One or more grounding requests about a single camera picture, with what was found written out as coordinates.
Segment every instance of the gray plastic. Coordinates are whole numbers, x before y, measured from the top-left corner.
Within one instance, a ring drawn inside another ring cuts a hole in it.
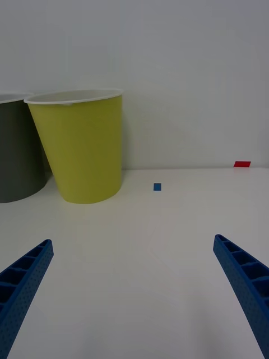
[[[22,100],[0,103],[0,202],[33,195],[46,184],[41,143]]]

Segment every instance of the bucket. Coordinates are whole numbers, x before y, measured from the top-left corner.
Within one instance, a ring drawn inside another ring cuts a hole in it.
[[[75,90],[25,99],[66,201],[95,203],[120,189],[122,92]]]
[[[41,143],[24,98],[0,94],[0,202],[33,195],[45,186]]]

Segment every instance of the white rim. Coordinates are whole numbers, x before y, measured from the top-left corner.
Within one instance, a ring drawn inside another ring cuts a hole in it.
[[[8,103],[8,102],[15,102],[15,101],[22,101],[26,97],[32,96],[33,94],[18,94],[18,93],[0,93],[0,104]]]
[[[28,96],[27,98],[24,99],[24,102],[33,105],[71,105],[73,103],[82,103],[82,102],[110,99],[113,97],[121,96],[122,94],[123,94],[122,89],[115,89],[115,88],[74,90],[74,91],[64,91],[64,92],[50,92],[40,95]],[[75,97],[75,99],[65,100],[65,99],[61,99],[61,97],[62,98]]]

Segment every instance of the blue block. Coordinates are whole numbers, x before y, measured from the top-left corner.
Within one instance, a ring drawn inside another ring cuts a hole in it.
[[[215,237],[213,251],[265,359],[269,359],[269,268],[220,234]]]
[[[52,257],[52,242],[45,240],[0,273],[0,359],[7,358]]]
[[[161,191],[161,183],[154,183],[153,190],[154,191]]]

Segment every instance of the small red block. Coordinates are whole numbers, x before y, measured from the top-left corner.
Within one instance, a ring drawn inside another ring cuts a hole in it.
[[[251,165],[251,161],[235,161],[234,167],[249,167]]]

